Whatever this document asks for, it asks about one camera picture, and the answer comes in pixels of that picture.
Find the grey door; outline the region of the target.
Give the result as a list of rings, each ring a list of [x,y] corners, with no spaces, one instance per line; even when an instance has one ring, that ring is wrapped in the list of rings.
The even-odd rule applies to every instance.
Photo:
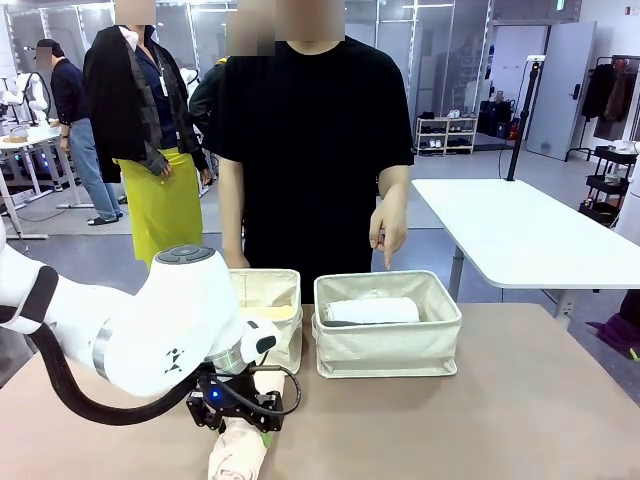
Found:
[[[551,27],[528,131],[528,151],[557,160],[565,158],[579,117],[595,35],[594,21]]]

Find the yellow towel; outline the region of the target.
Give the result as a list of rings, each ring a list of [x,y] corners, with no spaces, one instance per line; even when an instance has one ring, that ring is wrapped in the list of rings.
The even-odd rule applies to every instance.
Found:
[[[240,315],[248,320],[269,320],[271,322],[283,322],[293,318],[296,309],[291,305],[241,307]]]

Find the bystander in dark jacket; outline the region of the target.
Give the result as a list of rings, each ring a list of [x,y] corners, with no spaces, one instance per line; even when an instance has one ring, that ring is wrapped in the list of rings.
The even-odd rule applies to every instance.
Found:
[[[189,112],[192,123],[202,134],[202,148],[211,150],[213,134],[210,131],[211,119],[215,117],[219,98],[219,89],[228,57],[219,59],[206,72],[189,100]]]

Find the black tripod pole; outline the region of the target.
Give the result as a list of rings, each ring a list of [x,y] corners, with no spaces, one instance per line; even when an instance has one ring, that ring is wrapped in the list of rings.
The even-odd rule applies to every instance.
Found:
[[[541,70],[541,67],[546,59],[545,55],[529,55],[526,59],[527,64],[531,64],[531,69],[529,73],[529,82],[527,85],[524,105],[521,111],[520,121],[518,124],[517,135],[514,143],[514,147],[511,154],[511,159],[509,163],[509,169],[507,172],[506,180],[514,181],[515,180],[515,171],[517,167],[517,162],[520,154],[520,150],[522,147],[522,142],[524,138],[524,132],[526,129],[527,121],[529,120],[530,115],[530,107],[532,103],[533,93],[535,90],[536,82],[538,80],[538,76]]]

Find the clothes rack with dark coats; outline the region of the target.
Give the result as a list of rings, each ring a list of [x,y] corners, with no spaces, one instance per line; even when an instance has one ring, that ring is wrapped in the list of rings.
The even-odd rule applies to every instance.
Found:
[[[631,110],[636,81],[640,77],[640,56],[599,56],[587,71],[587,79],[578,89],[580,138],[564,161],[594,155],[595,141],[613,142],[622,138]]]

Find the cream fabric basket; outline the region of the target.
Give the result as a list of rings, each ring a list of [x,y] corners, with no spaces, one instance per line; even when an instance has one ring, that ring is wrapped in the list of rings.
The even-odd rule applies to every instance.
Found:
[[[413,300],[417,323],[326,327],[326,305],[370,298]],[[455,361],[462,314],[431,271],[410,270],[321,276],[314,284],[312,332],[316,367],[327,379],[446,377]]]
[[[280,340],[268,353],[266,364],[283,365],[292,373],[300,368],[302,354],[302,320],[300,274],[287,269],[232,269],[239,309],[241,307],[291,305],[293,318],[272,322],[280,332]]]

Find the white folding table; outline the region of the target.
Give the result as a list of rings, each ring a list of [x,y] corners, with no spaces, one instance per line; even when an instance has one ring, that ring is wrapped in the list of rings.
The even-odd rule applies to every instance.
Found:
[[[448,291],[471,263],[501,289],[541,290],[569,324],[581,291],[640,289],[640,246],[520,180],[416,179],[456,249]]]

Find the person's left forearm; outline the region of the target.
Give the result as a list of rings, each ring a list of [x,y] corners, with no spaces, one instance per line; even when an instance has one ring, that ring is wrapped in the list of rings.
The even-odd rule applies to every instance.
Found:
[[[410,173],[407,165],[388,167],[380,172],[378,187],[384,205],[402,210],[407,208]]]

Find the person in black t-shirt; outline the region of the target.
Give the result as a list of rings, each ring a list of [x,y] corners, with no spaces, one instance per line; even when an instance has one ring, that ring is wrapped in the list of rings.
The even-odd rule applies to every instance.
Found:
[[[369,272],[379,174],[414,162],[394,60],[349,37],[280,41],[227,61],[214,115],[218,161],[243,166],[249,268],[298,272],[305,304],[317,278]]]

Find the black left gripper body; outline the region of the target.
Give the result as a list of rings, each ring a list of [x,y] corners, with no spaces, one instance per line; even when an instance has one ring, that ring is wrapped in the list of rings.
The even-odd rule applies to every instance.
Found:
[[[250,373],[230,377],[205,373],[199,376],[198,386],[205,403],[215,411],[251,414],[258,406],[258,391]]]

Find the white towel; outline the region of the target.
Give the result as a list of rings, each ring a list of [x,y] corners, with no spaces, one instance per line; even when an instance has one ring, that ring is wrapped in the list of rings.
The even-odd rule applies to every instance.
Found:
[[[343,300],[327,306],[353,309],[361,325],[417,323],[420,320],[417,304],[408,297]]]

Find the wooden shoe rack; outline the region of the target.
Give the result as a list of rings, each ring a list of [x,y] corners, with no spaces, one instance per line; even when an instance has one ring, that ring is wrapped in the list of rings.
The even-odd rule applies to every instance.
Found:
[[[477,115],[473,113],[451,110],[438,117],[434,112],[423,112],[416,119],[414,151],[422,156],[471,154],[477,124]]]

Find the small white background robot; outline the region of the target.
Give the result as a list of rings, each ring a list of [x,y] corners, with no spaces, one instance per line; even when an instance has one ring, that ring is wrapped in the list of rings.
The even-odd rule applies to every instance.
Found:
[[[2,79],[5,89],[0,91],[0,110],[12,114],[12,123],[40,126],[49,124],[51,94],[38,72],[20,73],[15,89],[8,89],[8,79]]]

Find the black luggage bags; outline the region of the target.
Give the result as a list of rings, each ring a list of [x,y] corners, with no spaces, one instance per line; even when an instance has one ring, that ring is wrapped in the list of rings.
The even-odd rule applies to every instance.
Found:
[[[515,107],[515,100],[481,101],[477,132],[506,140],[511,132]]]

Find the pink towel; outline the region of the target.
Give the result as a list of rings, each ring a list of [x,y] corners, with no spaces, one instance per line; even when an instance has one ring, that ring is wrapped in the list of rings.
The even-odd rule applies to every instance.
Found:
[[[209,456],[207,480],[258,480],[274,434],[240,418],[226,418]]]

